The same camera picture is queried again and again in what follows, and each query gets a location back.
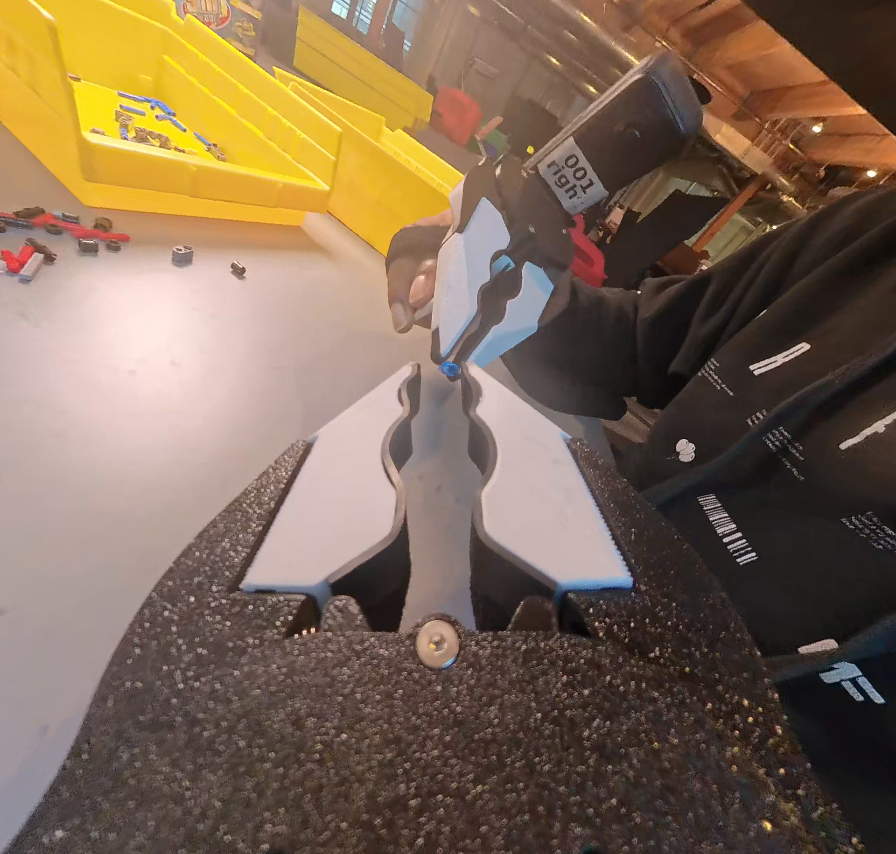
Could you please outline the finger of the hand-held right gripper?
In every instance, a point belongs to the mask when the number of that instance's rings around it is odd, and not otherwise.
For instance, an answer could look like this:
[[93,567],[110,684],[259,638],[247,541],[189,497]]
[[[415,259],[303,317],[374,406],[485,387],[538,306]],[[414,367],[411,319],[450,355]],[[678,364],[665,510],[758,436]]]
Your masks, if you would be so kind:
[[499,272],[482,289],[461,344],[461,363],[487,366],[531,337],[553,293],[554,281],[540,266]]
[[442,244],[431,316],[433,363],[489,363],[502,352],[500,327],[514,278],[494,280],[512,266],[509,244],[504,218],[487,198]]

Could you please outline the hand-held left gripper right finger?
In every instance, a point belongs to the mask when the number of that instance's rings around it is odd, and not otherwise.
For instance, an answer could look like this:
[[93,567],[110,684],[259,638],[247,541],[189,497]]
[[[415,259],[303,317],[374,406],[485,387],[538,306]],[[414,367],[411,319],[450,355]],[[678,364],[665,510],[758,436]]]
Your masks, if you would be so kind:
[[462,370],[473,524],[489,550],[552,594],[631,591],[633,576],[574,459],[571,437],[483,369]]

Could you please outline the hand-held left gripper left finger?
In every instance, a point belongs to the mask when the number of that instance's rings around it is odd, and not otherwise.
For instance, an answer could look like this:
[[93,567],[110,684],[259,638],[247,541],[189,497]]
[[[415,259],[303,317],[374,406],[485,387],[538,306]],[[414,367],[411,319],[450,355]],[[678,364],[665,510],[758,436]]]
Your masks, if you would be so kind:
[[399,470],[419,408],[420,364],[408,363],[316,432],[240,591],[335,595],[397,540],[406,515]]

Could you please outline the yellow bin with small pieces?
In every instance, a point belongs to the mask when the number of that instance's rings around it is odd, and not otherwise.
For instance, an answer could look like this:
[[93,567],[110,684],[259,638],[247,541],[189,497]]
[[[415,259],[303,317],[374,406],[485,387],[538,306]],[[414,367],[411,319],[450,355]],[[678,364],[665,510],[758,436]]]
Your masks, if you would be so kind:
[[[301,225],[341,130],[171,0],[1,0],[2,126],[82,204]],[[75,87],[164,100],[222,163],[87,132]]]

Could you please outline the grey desk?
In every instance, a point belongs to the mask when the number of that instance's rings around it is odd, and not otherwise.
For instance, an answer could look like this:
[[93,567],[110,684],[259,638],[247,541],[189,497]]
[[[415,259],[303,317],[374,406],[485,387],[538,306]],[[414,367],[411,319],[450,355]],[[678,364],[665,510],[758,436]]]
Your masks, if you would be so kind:
[[[2,210],[112,219],[119,253],[2,276],[2,847],[59,770],[128,625],[187,544],[296,440],[421,365],[402,627],[473,627],[480,478],[429,335],[395,333],[384,257],[329,214],[299,228],[84,206],[2,128]],[[190,245],[189,266],[171,250]],[[230,263],[246,266],[242,279]]]

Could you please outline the person's right hand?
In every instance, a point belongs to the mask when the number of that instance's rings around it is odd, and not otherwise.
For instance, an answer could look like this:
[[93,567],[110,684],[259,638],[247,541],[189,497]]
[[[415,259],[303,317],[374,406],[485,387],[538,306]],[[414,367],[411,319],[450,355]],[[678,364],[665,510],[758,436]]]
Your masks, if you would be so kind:
[[428,327],[427,311],[434,296],[438,241],[393,243],[385,260],[387,300],[393,329],[408,333],[416,324]]

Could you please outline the red plastic container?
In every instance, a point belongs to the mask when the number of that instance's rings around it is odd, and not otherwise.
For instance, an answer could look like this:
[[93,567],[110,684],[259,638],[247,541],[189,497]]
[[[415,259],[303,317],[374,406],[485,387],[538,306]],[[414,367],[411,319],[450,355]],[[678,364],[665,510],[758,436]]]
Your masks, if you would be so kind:
[[575,215],[570,235],[574,244],[571,272],[577,279],[592,288],[603,287],[607,278],[605,257],[597,244],[585,233],[582,214]]

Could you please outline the empty yellow plastic bin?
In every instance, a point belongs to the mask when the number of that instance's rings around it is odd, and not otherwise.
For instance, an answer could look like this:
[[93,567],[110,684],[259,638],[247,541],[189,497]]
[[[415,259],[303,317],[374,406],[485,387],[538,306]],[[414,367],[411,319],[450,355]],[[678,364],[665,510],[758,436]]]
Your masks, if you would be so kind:
[[388,129],[420,129],[433,96],[328,21],[301,6],[293,63],[301,76],[384,118]]
[[277,81],[341,130],[329,211],[381,255],[396,232],[449,206],[462,173],[375,111],[280,68]]

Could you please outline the red rounded object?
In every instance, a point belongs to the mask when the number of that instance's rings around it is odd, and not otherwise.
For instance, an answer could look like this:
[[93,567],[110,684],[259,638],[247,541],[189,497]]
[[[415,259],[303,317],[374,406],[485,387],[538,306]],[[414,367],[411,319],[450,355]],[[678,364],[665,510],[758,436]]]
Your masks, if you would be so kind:
[[463,90],[441,86],[434,97],[429,126],[462,147],[480,129],[483,111]]

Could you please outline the group of blue black pieces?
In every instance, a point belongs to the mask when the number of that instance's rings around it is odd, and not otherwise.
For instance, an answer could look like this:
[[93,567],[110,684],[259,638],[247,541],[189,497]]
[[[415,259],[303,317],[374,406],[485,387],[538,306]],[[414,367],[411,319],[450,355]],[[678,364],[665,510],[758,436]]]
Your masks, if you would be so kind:
[[217,142],[189,127],[162,99],[94,84],[78,84],[75,95],[89,134],[222,163],[229,160]]

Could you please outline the pile of loose building pieces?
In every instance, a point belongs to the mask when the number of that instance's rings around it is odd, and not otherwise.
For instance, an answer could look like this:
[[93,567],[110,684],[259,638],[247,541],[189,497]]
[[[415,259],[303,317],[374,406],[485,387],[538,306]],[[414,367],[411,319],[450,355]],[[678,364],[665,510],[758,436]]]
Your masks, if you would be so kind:
[[98,255],[100,250],[118,253],[131,241],[127,233],[116,231],[106,217],[97,217],[92,224],[84,225],[73,213],[44,210],[39,206],[2,211],[1,233],[11,231],[23,232],[25,239],[17,250],[2,248],[1,269],[3,274],[22,283],[33,281],[43,266],[57,261],[57,252],[45,238],[68,236],[78,253],[88,256]]

